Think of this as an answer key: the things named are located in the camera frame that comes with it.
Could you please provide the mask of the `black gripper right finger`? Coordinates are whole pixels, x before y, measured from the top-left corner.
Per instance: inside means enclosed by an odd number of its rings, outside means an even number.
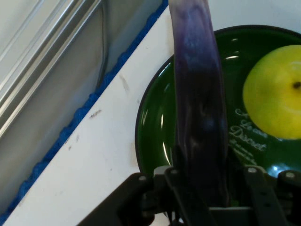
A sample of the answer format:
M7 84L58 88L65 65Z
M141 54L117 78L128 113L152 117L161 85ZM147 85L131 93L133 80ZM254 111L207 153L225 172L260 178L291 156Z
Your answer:
M243 169L244 180L259 226L301 224L301 173L284 170L276 178L255 166Z

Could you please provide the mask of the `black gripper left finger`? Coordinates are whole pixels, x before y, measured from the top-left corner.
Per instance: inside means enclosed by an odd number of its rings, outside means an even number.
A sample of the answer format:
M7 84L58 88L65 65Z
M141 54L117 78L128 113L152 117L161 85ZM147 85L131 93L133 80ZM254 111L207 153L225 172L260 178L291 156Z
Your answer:
M80 226L149 226L155 215L167 213L170 225L181 218L186 226L211 226L208 207L189 185L184 172L172 166L154 175L134 173L94 208Z

